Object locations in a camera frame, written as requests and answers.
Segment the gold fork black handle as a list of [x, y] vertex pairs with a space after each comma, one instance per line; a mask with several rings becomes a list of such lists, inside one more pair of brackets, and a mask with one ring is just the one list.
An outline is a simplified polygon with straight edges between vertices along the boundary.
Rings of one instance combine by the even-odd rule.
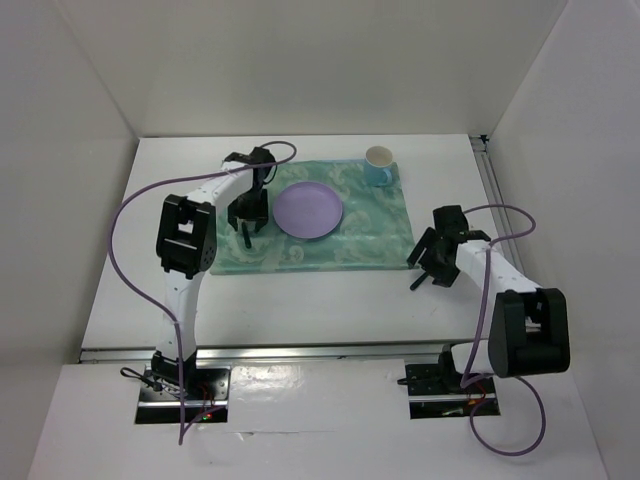
[[248, 223], [244, 220], [241, 222], [241, 231], [242, 231], [242, 237], [243, 237], [245, 248], [251, 249], [252, 242], [251, 242], [249, 227], [248, 227]]

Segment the blue mug white inside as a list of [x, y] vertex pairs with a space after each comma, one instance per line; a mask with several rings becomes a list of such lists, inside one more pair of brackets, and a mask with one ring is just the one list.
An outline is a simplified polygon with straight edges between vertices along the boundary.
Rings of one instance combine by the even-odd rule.
[[368, 185], [385, 187], [392, 183], [393, 154], [383, 146], [370, 147], [365, 153], [364, 176]]

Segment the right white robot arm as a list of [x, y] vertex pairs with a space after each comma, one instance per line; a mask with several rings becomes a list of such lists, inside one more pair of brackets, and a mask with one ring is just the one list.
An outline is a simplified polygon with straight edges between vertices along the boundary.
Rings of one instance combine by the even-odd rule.
[[557, 288], [544, 288], [519, 272], [497, 249], [506, 240], [527, 236], [536, 221], [524, 210], [530, 227], [520, 233], [490, 238], [474, 230], [459, 205], [433, 211], [434, 225], [425, 230], [409, 254], [409, 267], [450, 288], [460, 275], [481, 289], [474, 338], [443, 348], [436, 379], [441, 388], [457, 392], [486, 378], [515, 378], [563, 373], [571, 361], [567, 301]]

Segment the purple plate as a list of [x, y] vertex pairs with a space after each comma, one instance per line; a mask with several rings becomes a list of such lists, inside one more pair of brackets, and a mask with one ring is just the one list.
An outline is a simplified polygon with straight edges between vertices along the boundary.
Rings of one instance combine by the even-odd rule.
[[343, 204], [329, 186], [299, 182], [286, 187], [273, 205], [273, 218], [287, 235], [318, 239], [335, 230], [343, 215]]

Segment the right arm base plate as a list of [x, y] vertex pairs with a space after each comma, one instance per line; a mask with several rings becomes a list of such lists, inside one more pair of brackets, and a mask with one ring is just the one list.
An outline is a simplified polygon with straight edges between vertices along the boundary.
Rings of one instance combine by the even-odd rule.
[[460, 386], [462, 375], [453, 367], [440, 364], [406, 364], [405, 377], [396, 381], [410, 396], [495, 394], [494, 382], [482, 380], [466, 388]]

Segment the green patterned cloth napkin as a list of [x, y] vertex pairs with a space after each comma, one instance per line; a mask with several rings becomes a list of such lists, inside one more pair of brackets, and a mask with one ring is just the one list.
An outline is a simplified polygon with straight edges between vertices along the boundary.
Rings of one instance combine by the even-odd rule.
[[259, 233], [251, 233], [247, 247], [241, 233], [217, 220], [217, 254], [210, 273], [239, 275], [294, 271], [400, 270], [413, 249], [414, 237], [396, 165], [387, 186], [367, 184], [362, 160], [287, 163], [266, 187], [269, 205], [287, 187], [303, 181], [330, 187], [340, 198], [342, 218], [319, 239], [297, 239], [274, 219]]

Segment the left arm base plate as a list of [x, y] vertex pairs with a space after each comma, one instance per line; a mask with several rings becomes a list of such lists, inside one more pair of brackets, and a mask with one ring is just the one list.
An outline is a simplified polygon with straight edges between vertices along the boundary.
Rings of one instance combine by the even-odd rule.
[[[139, 408], [179, 408], [180, 393], [177, 384], [156, 378], [149, 368], [144, 370], [143, 376], [153, 385], [141, 386]], [[228, 366], [198, 370], [195, 379], [187, 386], [185, 408], [204, 410], [207, 407], [226, 406], [230, 377], [231, 368]]]

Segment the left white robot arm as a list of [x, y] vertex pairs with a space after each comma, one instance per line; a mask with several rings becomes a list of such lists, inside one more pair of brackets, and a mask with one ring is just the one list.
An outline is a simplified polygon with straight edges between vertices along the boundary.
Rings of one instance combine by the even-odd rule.
[[151, 371], [176, 399], [199, 391], [197, 301], [204, 274], [217, 254], [218, 212], [227, 212], [227, 222], [249, 247], [251, 236], [269, 221], [265, 184], [275, 163], [265, 146], [255, 147], [248, 154], [233, 152], [223, 161], [223, 176], [186, 196], [169, 195], [164, 200], [156, 254], [165, 274], [165, 318], [170, 326], [156, 347]]

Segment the gold knife black handle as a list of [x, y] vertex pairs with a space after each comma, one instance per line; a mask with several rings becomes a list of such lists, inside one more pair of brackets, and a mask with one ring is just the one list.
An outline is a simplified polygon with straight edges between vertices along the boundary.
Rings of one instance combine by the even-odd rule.
[[421, 275], [410, 285], [410, 290], [415, 291], [420, 285], [430, 276], [427, 271], [421, 273]]

